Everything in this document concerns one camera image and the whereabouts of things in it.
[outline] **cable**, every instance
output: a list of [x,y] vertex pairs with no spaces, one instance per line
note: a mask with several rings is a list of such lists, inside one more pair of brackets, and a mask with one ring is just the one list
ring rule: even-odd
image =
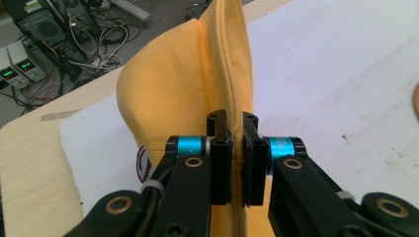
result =
[[108,58],[108,60],[107,60],[107,62],[106,63],[108,63],[109,62],[109,59],[110,58],[112,58],[113,56],[114,56],[114,54],[121,48],[121,46],[123,46],[124,45],[124,43],[126,42],[126,40],[127,40],[127,37],[128,37],[128,31],[127,31],[127,29],[125,28],[125,27],[123,27],[123,26],[120,26],[120,25],[111,25],[110,27],[112,27],[109,31],[107,31],[105,34],[104,34],[104,32],[105,31],[102,31],[102,33],[101,33],[101,35],[100,35],[100,37],[99,37],[99,53],[100,53],[100,55],[102,55],[102,51],[101,51],[101,49],[100,49],[100,44],[101,44],[101,42],[102,42],[102,40],[111,32],[111,31],[113,31],[114,29],[116,29],[116,28],[121,28],[121,29],[123,29],[125,32],[126,32],[126,37],[124,38],[124,40],[120,43],[120,45],[109,55],[109,58]]
[[88,51],[88,50],[86,50],[84,47],[82,47],[82,46],[80,45],[79,41],[77,40],[76,36],[74,35],[73,27],[75,26],[75,24],[76,24],[76,23],[73,23],[73,22],[72,22],[72,21],[73,21],[73,19],[71,18],[71,14],[70,14],[70,13],[67,13],[67,15],[68,15],[68,18],[69,18],[69,20],[68,20],[68,26],[69,26],[69,28],[70,28],[71,35],[73,36],[74,41],[76,42],[77,46],[78,46],[78,47],[79,47],[82,51],[84,51],[84,52],[86,52],[86,53],[88,53],[88,54],[90,54],[90,53],[92,53],[92,54],[96,54],[96,52],[98,51],[98,49],[96,49],[96,48],[97,48],[97,46],[96,46],[96,42],[95,42],[95,40],[93,39],[93,37],[92,37],[92,36],[90,36],[90,34],[89,34],[89,33],[87,33],[86,31],[81,30],[84,34],[86,34],[86,35],[87,35],[87,37],[89,37],[89,38],[90,38],[90,40],[92,41],[92,43],[93,43],[93,45],[94,45],[93,47],[95,48],[95,50],[94,50],[94,51]]
[[52,47],[50,47],[44,40],[41,40],[41,43],[46,46],[56,57],[56,60],[58,60],[58,62],[61,61],[61,58],[58,56],[58,54],[56,53],[55,49],[53,49]]
[[82,63],[78,63],[78,62],[73,62],[70,60],[67,60],[67,62],[74,64],[74,65],[78,65],[78,66],[83,66],[83,67],[90,67],[90,68],[95,68],[95,69],[103,69],[103,70],[108,70],[109,72],[111,72],[112,70],[106,67],[98,67],[98,66],[93,66],[93,65],[87,65],[87,64],[82,64]]

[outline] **floor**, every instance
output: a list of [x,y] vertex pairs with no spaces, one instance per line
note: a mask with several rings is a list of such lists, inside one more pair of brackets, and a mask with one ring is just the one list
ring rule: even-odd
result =
[[[140,7],[144,11],[151,13],[152,20],[150,26],[145,28],[142,22],[130,14],[113,7],[111,14],[114,17],[126,19],[129,23],[140,27],[140,34],[133,41],[125,43],[118,51],[117,56],[121,57],[124,62],[132,58],[140,49],[147,45],[151,40],[158,37],[162,33],[185,22],[187,8],[191,4],[191,0],[128,0],[135,6]],[[243,4],[247,4],[252,0],[243,0]],[[20,36],[19,29],[14,25],[10,18],[0,20],[0,46],[8,45],[17,40]],[[52,69],[52,63],[48,59],[44,59],[48,73],[52,72],[52,76],[48,80],[40,81],[37,85],[31,86],[32,90],[24,91],[24,94],[18,95],[22,100],[28,100],[27,94],[37,95],[38,97],[48,97],[57,91],[58,72]],[[0,128],[13,119],[18,118],[25,113],[24,107],[18,106],[12,96],[12,88],[8,86],[0,90]]]

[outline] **green display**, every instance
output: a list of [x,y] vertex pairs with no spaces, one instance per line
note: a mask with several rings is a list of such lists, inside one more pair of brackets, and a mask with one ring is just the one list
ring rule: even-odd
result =
[[7,77],[7,76],[10,76],[12,74],[13,74],[13,71],[8,71],[8,72],[3,73],[3,77]]
[[28,67],[28,66],[31,66],[31,63],[30,63],[30,62],[28,62],[28,63],[25,63],[25,64],[21,65],[21,67],[22,67],[22,68],[26,68],[26,67]]

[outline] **yellow cloth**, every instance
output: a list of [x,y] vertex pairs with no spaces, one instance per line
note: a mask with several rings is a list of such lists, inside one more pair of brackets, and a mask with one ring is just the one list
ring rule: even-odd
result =
[[214,0],[191,20],[153,40],[126,64],[120,112],[153,166],[170,135],[206,135],[208,113],[224,109],[232,131],[232,204],[213,206],[212,236],[245,236],[241,200],[242,111],[252,112],[252,67],[240,0]]

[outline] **electronic equipment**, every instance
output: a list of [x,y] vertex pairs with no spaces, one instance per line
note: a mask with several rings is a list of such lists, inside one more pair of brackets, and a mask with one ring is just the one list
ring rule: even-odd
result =
[[31,83],[26,76],[14,68],[5,46],[0,48],[0,78],[16,89],[24,89]]
[[84,52],[70,36],[68,25],[44,0],[5,0],[15,25],[56,65],[62,59],[83,62]]
[[80,0],[54,0],[51,7],[55,8],[58,14],[64,19],[65,24],[71,24],[77,40],[84,42],[90,37],[101,33],[98,24],[89,11],[86,10]]
[[46,78],[45,67],[42,61],[20,40],[7,45],[10,59],[22,74],[26,75],[31,81],[38,82]]
[[110,0],[112,4],[123,9],[124,11],[130,13],[136,18],[140,19],[145,27],[149,27],[151,21],[151,14],[145,12],[141,8],[133,5],[132,3],[126,0]]

